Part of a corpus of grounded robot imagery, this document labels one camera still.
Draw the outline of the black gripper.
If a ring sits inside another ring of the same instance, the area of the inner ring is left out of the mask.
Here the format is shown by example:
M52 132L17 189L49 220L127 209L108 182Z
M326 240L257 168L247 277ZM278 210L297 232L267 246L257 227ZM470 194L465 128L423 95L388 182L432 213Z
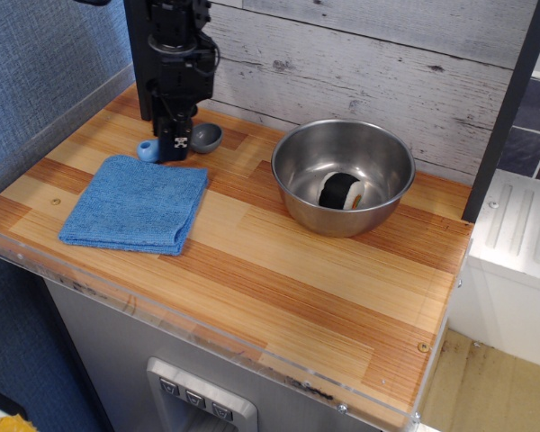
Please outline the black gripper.
M148 84L158 161L187 158L195 106L212 97L218 45L203 27L210 1L148 1L148 46L157 73Z

